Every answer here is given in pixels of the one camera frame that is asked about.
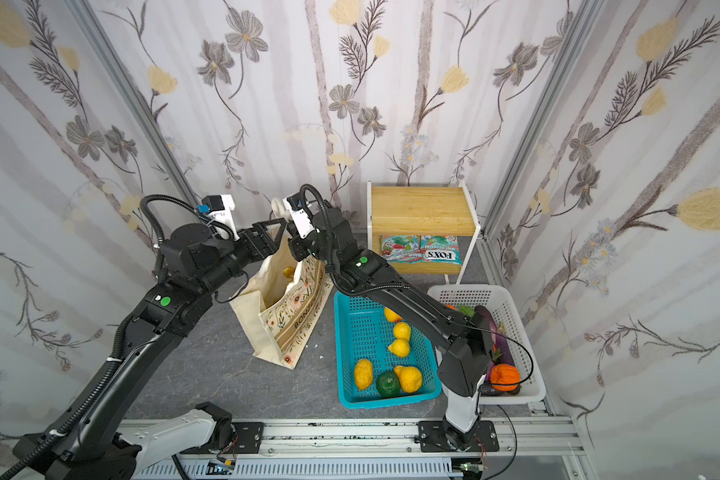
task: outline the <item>robotic arm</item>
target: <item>robotic arm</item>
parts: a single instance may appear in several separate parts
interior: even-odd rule
[[[309,202],[307,193],[315,198]],[[358,247],[341,211],[326,202],[317,189],[304,185],[287,199],[292,221],[282,218],[234,230],[230,202],[224,196],[206,197],[199,208],[163,195],[144,197],[141,209],[154,226],[160,252],[157,284],[124,319],[115,334],[113,351],[83,392],[44,432],[23,436],[14,447],[19,463],[0,476],[7,480],[29,466],[49,480],[130,478],[167,455],[203,443],[223,447],[232,438],[230,416],[213,405],[190,413],[201,428],[179,438],[170,452],[147,455],[149,438],[118,433],[120,422],[152,377],[158,365],[189,335],[212,305],[212,294],[243,267],[274,254],[288,229],[293,256],[312,255],[326,263],[336,288],[349,296],[379,302],[418,328],[442,353],[438,377],[448,392],[443,428],[454,449],[473,441],[478,427],[478,388],[490,362],[488,319],[469,318],[432,299],[408,283],[386,260]],[[188,224],[164,239],[148,203],[165,200],[192,211],[202,224]],[[316,212],[310,206],[317,206]],[[270,228],[279,226],[273,237]],[[166,422],[171,432],[189,420]]]

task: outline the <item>snack package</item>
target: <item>snack package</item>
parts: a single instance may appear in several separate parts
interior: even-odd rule
[[[382,236],[382,257],[387,262],[405,262],[407,264],[421,262],[422,253],[418,249],[418,236]]]
[[[422,235],[422,259],[424,262],[461,265],[456,237]]]

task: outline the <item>white plastic basket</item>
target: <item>white plastic basket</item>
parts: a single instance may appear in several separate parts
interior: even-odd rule
[[[528,335],[525,334],[523,322],[520,320],[518,308],[512,301],[507,289],[498,285],[437,285],[427,291],[427,294],[440,303],[446,305],[484,306],[496,320],[496,324],[504,326],[506,335],[519,341],[530,352],[531,359],[514,342],[509,342],[515,366],[520,371],[520,378],[525,378],[530,370],[531,360],[534,363],[534,373],[527,382],[523,383],[520,393],[516,396],[481,396],[481,405],[517,405],[528,402],[540,402],[547,395],[547,387],[541,378],[539,363],[536,361],[534,350],[530,347]]]

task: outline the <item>pumpkin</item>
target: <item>pumpkin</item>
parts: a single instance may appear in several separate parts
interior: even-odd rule
[[[519,382],[520,372],[512,365],[500,363],[494,368],[490,369],[490,383],[492,384],[492,387],[497,390],[500,390],[502,392],[511,392],[512,390],[517,389],[518,386],[503,386],[502,384]]]

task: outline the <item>wooden shelf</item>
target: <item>wooden shelf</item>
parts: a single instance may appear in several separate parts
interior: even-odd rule
[[[471,236],[462,265],[390,262],[401,274],[461,275],[480,228],[464,187],[373,187],[368,185],[369,243],[382,252],[382,235]]]
[[[474,235],[474,218],[458,187],[373,187],[374,235]]]

